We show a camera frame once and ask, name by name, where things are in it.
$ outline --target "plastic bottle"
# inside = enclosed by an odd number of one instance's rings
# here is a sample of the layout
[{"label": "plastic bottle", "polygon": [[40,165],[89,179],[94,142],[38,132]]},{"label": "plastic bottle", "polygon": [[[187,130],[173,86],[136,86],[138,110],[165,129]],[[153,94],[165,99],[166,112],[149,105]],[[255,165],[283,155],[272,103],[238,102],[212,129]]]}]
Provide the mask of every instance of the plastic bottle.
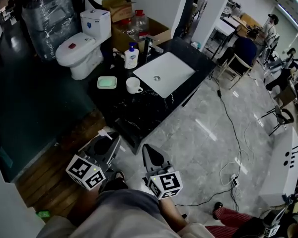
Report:
[{"label": "plastic bottle", "polygon": [[139,50],[134,48],[135,45],[137,45],[136,42],[129,43],[130,48],[125,51],[126,69],[133,69],[133,68],[136,68],[138,65]]},{"label": "plastic bottle", "polygon": [[144,39],[149,34],[149,20],[143,10],[136,10],[133,25],[139,30],[139,39]]},{"label": "plastic bottle", "polygon": [[120,21],[119,29],[133,38],[136,42],[139,41],[139,31],[135,27],[130,18],[126,18]]}]

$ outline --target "red striped pants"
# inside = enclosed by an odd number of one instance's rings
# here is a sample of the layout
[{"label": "red striped pants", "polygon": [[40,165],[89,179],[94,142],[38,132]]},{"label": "red striped pants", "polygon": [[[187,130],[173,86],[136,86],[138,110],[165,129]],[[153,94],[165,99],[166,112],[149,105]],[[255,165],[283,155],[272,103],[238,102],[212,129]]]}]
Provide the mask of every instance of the red striped pants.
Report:
[{"label": "red striped pants", "polygon": [[215,238],[231,238],[242,225],[253,218],[250,215],[241,214],[224,207],[216,210],[214,214],[225,225],[224,227],[206,227]]}]

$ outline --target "black marble countertop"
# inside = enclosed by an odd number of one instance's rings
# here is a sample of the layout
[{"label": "black marble countertop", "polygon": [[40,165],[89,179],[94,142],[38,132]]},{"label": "black marble countertop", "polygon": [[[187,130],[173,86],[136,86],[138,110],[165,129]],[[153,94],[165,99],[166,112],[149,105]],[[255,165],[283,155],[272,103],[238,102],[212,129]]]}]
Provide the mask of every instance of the black marble countertop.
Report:
[{"label": "black marble countertop", "polygon": [[[118,130],[134,153],[141,141],[183,104],[216,66],[208,57],[178,37],[159,46],[164,49],[163,54],[173,53],[196,71],[167,98],[160,97],[141,80],[143,92],[134,95],[127,92],[126,80],[136,77],[133,72],[143,62],[135,69],[125,69],[123,64],[107,69],[102,76],[117,77],[116,89],[98,89],[97,78],[89,83],[88,94],[91,99],[105,116],[108,125]],[[161,55],[153,51],[148,62]]]}]

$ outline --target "faucet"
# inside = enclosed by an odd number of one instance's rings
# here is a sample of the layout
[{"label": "faucet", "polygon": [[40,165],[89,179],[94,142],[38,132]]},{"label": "faucet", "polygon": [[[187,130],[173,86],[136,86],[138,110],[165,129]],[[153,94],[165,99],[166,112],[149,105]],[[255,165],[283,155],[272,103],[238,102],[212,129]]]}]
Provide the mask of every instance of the faucet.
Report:
[{"label": "faucet", "polygon": [[159,48],[157,45],[153,44],[153,41],[159,41],[154,36],[147,35],[145,39],[145,50],[144,50],[144,56],[146,58],[150,57],[151,55],[151,49],[154,49],[159,54],[163,53],[163,49]]}]

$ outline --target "gray tile floor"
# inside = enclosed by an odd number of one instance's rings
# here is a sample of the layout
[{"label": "gray tile floor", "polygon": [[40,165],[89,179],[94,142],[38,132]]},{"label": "gray tile floor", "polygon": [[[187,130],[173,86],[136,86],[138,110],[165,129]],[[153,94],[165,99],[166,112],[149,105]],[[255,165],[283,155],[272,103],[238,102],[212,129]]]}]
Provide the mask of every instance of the gray tile floor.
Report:
[{"label": "gray tile floor", "polygon": [[[217,77],[219,70],[216,68],[214,77]],[[277,125],[276,118],[270,115],[261,119],[261,122],[257,121],[256,118],[272,109],[275,103],[265,89],[264,71],[258,63],[251,76],[257,78],[257,84],[246,76],[228,90],[233,82],[231,76],[224,73],[220,77],[220,86],[222,99],[234,123],[240,147],[244,150],[242,164],[247,174],[241,171],[238,178],[240,190],[236,190],[236,195],[240,196],[236,200],[239,211],[258,217],[267,209],[267,205],[258,196],[258,191],[266,177],[274,138],[285,128],[281,127],[269,137],[269,133]],[[239,153],[237,140],[217,90],[218,85],[214,80],[205,79],[188,104],[179,107],[146,140],[146,143],[166,151],[172,164],[181,173],[184,188],[178,196],[173,197],[175,203],[199,204],[217,192],[228,190],[229,185],[223,186],[220,181],[220,170],[228,162],[233,163],[223,170],[223,183],[227,183],[232,174],[238,173],[239,165],[234,161]],[[247,147],[245,138],[254,153]],[[125,143],[124,147],[127,151],[120,152],[114,163],[125,172],[131,188],[144,188],[142,177],[146,170],[142,155],[134,156]],[[204,224],[217,201],[221,201],[225,207],[233,208],[232,199],[227,192],[215,196],[207,204],[198,207],[179,206],[178,209],[181,213],[188,214],[189,221]]]}]

